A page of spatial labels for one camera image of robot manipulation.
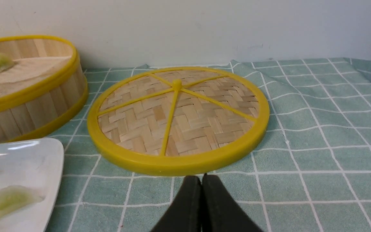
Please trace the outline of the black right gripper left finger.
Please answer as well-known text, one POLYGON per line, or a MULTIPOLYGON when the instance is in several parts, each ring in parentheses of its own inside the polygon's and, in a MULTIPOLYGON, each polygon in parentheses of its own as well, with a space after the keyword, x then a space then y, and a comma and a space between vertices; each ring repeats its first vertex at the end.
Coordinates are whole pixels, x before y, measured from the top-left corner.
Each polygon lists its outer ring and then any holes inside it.
POLYGON ((177 195, 152 232, 200 232, 201 182, 197 176, 184 177, 177 195))

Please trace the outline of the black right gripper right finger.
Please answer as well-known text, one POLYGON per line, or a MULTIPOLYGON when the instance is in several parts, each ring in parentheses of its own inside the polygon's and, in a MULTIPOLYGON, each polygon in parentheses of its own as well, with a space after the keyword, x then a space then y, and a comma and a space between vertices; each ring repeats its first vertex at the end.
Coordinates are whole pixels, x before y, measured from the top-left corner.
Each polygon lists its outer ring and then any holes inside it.
POLYGON ((216 175, 202 178, 203 232, 262 232, 233 199, 216 175))

